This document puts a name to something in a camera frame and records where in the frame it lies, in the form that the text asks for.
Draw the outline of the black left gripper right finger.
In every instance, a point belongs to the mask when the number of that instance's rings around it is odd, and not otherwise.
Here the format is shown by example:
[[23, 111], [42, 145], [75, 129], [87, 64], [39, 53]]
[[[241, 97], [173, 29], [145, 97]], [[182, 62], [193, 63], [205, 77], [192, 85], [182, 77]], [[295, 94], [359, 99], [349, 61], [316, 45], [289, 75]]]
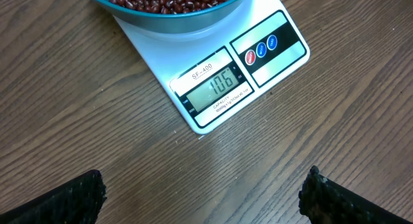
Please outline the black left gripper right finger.
[[299, 213], [311, 224], [412, 224], [322, 176], [315, 165], [298, 198]]

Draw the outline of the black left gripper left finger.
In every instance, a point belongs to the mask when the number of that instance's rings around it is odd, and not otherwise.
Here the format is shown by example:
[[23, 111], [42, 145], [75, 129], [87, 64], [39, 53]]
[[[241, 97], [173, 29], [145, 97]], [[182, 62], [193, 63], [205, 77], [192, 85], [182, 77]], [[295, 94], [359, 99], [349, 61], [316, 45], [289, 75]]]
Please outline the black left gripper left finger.
[[84, 174], [1, 214], [1, 223], [90, 223], [97, 221], [106, 201], [99, 170]]

